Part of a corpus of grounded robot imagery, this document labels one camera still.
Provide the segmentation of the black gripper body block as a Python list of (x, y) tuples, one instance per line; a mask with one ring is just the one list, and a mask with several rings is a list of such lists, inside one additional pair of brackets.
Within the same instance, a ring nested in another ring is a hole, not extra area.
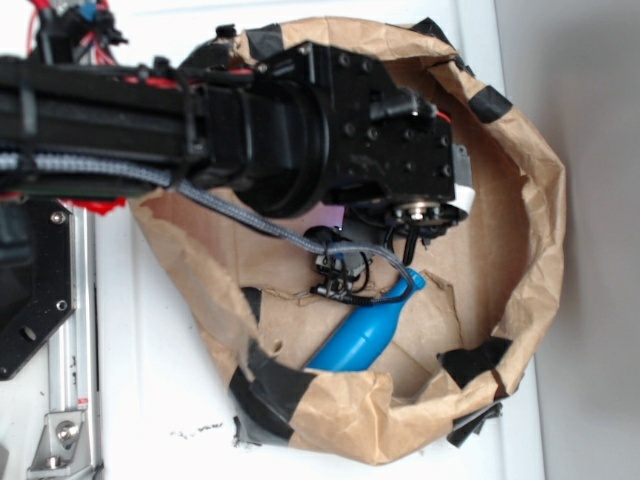
[(323, 203), (371, 226), (427, 235), (469, 217), (470, 159), (450, 120), (396, 85), (380, 60), (303, 42), (258, 71), (258, 92), (282, 108), (275, 157), (291, 164), (258, 191), (261, 214), (295, 217)]

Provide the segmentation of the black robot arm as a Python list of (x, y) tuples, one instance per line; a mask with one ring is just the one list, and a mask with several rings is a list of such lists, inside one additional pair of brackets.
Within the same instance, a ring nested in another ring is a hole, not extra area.
[(379, 60), (311, 42), (245, 73), (3, 59), (2, 191), (111, 200), (153, 187), (71, 165), (82, 156), (226, 187), (268, 218), (337, 205), (425, 235), (466, 219), (475, 197), (444, 114)]

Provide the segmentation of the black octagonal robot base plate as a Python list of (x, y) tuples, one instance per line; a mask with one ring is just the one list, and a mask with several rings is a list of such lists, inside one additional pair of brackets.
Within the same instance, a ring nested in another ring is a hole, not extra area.
[(73, 214), (60, 202), (1, 204), (1, 379), (32, 359), (74, 311)]

